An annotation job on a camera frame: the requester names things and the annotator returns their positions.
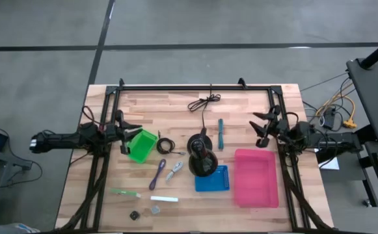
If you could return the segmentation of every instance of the pink tray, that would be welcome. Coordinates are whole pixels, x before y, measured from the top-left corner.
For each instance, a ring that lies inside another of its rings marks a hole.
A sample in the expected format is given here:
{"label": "pink tray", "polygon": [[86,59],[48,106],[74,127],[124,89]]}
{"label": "pink tray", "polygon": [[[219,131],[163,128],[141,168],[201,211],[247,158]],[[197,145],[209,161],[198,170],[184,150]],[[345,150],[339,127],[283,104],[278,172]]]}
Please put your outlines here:
{"label": "pink tray", "polygon": [[237,149],[234,170],[235,203],[240,207],[278,207],[275,153]]}

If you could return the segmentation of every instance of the blue tray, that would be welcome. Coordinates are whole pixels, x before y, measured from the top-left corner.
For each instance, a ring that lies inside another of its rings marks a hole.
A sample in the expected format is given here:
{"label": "blue tray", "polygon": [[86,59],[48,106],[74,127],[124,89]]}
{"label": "blue tray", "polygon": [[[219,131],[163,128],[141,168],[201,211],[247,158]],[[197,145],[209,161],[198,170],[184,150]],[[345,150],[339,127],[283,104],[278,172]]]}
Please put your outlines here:
{"label": "blue tray", "polygon": [[218,166],[216,171],[206,177],[195,177],[196,192],[215,192],[229,190],[228,167]]}

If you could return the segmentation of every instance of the wooden table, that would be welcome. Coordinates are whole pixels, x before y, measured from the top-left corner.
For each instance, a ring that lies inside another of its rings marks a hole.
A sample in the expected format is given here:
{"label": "wooden table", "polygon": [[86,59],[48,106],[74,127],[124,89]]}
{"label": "wooden table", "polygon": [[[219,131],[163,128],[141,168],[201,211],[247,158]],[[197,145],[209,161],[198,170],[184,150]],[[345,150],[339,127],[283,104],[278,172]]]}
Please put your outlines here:
{"label": "wooden table", "polygon": [[[286,110],[296,112],[300,120],[306,120],[297,84],[282,84]],[[105,85],[91,85],[85,105],[100,119]],[[264,124],[252,115],[252,112],[267,112],[269,100],[262,91],[219,91],[220,102],[210,103],[205,110],[204,119],[208,128],[207,135],[213,142],[213,150],[219,164],[228,166],[230,186],[234,184],[234,152],[238,148],[257,149],[257,136],[249,121]],[[202,127],[201,109],[189,112],[187,104],[209,96],[209,91],[121,91],[119,109],[129,123],[141,124],[145,130],[175,141],[177,151],[185,151],[189,137],[199,133]],[[224,122],[224,150],[217,150],[218,119]],[[289,123],[295,123],[294,116],[289,116]],[[82,116],[81,122],[88,122]],[[271,139],[267,150],[277,152],[277,145]],[[85,154],[75,150],[72,160]],[[316,156],[305,152],[299,156],[299,171],[303,183],[304,195],[316,213],[330,226],[333,225],[327,203]],[[155,176],[159,161],[167,160],[167,165],[157,180],[155,190],[148,189]],[[144,164],[137,164],[123,155],[119,143],[113,144],[109,171],[103,199],[100,231],[289,231],[291,224],[286,207],[286,195],[280,163],[276,157],[278,182],[278,208],[239,208],[233,202],[233,190],[226,192],[196,192],[194,175],[187,166],[188,155],[160,155],[154,148]],[[64,225],[74,214],[85,197],[92,157],[88,156],[75,162],[69,169],[62,195],[56,227]],[[166,183],[165,176],[178,161],[185,165]],[[137,191],[142,198],[136,199],[109,192],[111,188]],[[151,201],[150,196],[178,197],[178,203]],[[152,214],[150,209],[158,205],[159,214]],[[295,201],[295,211],[299,226],[301,215]],[[141,217],[132,221],[129,214],[138,211]]]}

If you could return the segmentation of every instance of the concrete floor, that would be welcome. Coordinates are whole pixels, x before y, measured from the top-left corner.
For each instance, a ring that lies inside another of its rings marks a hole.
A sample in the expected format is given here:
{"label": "concrete floor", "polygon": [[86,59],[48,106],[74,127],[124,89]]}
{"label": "concrete floor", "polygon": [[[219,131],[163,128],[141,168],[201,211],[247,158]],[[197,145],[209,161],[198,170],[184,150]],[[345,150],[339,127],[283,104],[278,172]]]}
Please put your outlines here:
{"label": "concrete floor", "polygon": [[[97,45],[108,0],[0,0],[0,46]],[[117,0],[106,45],[196,43],[378,42],[378,0]],[[301,88],[345,71],[349,59],[374,47],[104,51],[96,84],[299,83]],[[77,125],[94,51],[0,52],[0,127],[14,151],[44,169],[39,181],[4,188],[0,224],[41,230],[55,223],[71,151],[29,152],[43,130],[67,133]],[[302,93],[320,106],[345,77]],[[368,123],[357,102],[355,121]],[[378,182],[371,178],[378,196]],[[20,176],[36,177],[38,170]],[[334,224],[378,233],[378,208],[360,204],[361,182],[326,183]]]}

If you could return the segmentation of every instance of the green marker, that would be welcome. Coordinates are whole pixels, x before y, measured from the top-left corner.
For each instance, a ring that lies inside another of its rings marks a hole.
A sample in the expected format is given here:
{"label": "green marker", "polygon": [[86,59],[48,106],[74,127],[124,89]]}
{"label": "green marker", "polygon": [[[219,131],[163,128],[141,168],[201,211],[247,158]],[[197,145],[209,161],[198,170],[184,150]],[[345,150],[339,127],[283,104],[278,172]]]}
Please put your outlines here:
{"label": "green marker", "polygon": [[122,194],[126,196],[134,196],[136,198],[141,198],[141,194],[139,194],[138,192],[126,191],[118,188],[111,188],[111,192],[115,194]]}

